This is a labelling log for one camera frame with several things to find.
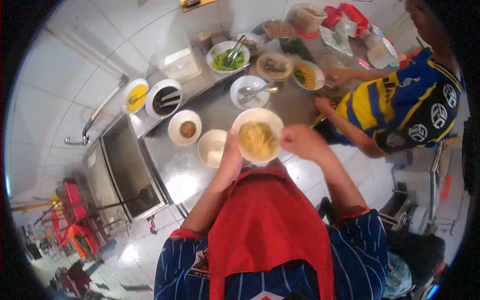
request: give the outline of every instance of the red crate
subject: red crate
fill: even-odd
[[[327,18],[323,21],[322,26],[327,28],[335,27],[338,20],[342,17],[342,14],[333,6],[325,6],[324,11],[327,14]]]
[[[338,14],[342,15],[342,12],[347,15],[350,21],[357,23],[357,37],[359,37],[362,31],[368,29],[369,21],[365,16],[353,5],[348,3],[342,3],[338,7]]]

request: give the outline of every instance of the white wall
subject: white wall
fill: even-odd
[[[298,0],[219,0],[187,14],[178,0],[66,0],[52,16],[98,49],[106,60],[132,79],[155,71],[149,62],[155,49],[180,33],[249,32],[268,19],[283,19]],[[323,8],[339,0],[309,1]],[[379,27],[396,19],[397,0],[347,0]],[[86,147],[67,146],[63,139],[81,139],[93,110],[119,80],[77,54],[48,32],[42,32],[23,65],[13,94],[11,131],[7,133],[7,170],[13,201],[50,197],[57,181],[77,167]],[[104,109],[89,134],[95,139],[120,113],[120,97]]]

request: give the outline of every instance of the yellow noodles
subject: yellow noodles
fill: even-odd
[[[239,130],[240,145],[259,160],[267,159],[276,147],[276,137],[270,126],[263,122],[249,121]]]
[[[305,81],[303,82],[303,86],[305,86],[310,90],[313,90],[315,88],[315,80],[316,80],[315,73],[313,72],[313,70],[307,66],[301,66],[301,67],[298,67],[298,69],[301,71],[303,78],[305,79]]]

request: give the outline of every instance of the green vegetables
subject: green vegetables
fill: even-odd
[[[303,60],[317,64],[310,51],[299,38],[288,41],[280,40],[280,46],[285,53],[298,54]]]
[[[232,61],[231,58],[229,58],[225,62],[225,66],[231,66],[231,67],[225,67],[224,65],[222,65],[222,62],[225,59],[225,57],[227,57],[228,54],[230,54],[231,52],[232,52],[232,49],[228,49],[227,51],[222,52],[219,55],[217,55],[215,53],[215,50],[213,50],[212,51],[213,62],[210,63],[212,65],[212,67],[214,67],[215,69],[220,70],[220,71],[233,71],[233,70],[236,70],[239,67],[241,67],[243,65],[243,63],[245,62],[245,58],[243,56],[243,51],[239,51],[235,60]]]
[[[295,68],[293,75],[299,81],[300,84],[303,84],[305,82],[305,77],[303,77],[303,73],[300,69]]]

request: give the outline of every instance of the jersey logo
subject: jersey logo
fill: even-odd
[[[205,279],[210,278],[210,274],[208,273],[208,247],[197,251],[195,262],[187,274]]]
[[[395,148],[405,143],[405,140],[397,133],[391,133],[387,136],[387,145]]]
[[[430,116],[432,118],[433,126],[436,129],[440,129],[445,125],[448,115],[445,106],[440,103],[435,103],[430,110]]]
[[[444,96],[447,100],[448,106],[455,108],[456,106],[456,92],[453,86],[447,84],[444,86]]]
[[[422,124],[415,124],[408,130],[408,135],[415,142],[423,142],[427,138],[428,130]]]
[[[417,77],[417,78],[410,78],[410,77],[405,78],[405,80],[404,80],[401,84],[399,84],[398,86],[399,86],[399,87],[406,87],[407,85],[410,85],[410,83],[412,83],[412,81],[414,81],[414,82],[419,82],[419,81],[420,81],[420,77]]]

